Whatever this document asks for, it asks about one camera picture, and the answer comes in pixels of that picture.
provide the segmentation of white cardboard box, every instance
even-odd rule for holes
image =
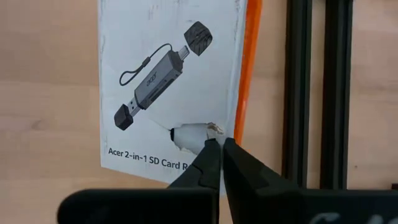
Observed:
[[[171,183],[196,157],[192,150],[175,145],[172,128],[214,123],[224,137],[233,137],[246,0],[99,0],[98,10],[101,165]],[[130,127],[119,129],[115,113],[133,99],[168,46],[126,86],[119,84],[122,72],[138,68],[162,44],[170,43],[174,51],[188,45],[184,33],[196,21],[211,32],[211,44],[200,56],[190,49],[183,73],[133,117]]]

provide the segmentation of black frame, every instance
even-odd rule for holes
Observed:
[[[288,0],[282,176],[307,186],[312,0]]]
[[[352,0],[326,0],[321,189],[347,188]]]

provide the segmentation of wooden table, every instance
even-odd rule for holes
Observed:
[[[286,1],[263,0],[243,146],[280,171]],[[324,0],[313,0],[308,184],[317,187]],[[354,4],[348,185],[398,182],[398,1]],[[165,187],[100,167],[96,1],[0,2],[0,222],[55,223],[88,187]],[[220,223],[231,223],[221,199]]]

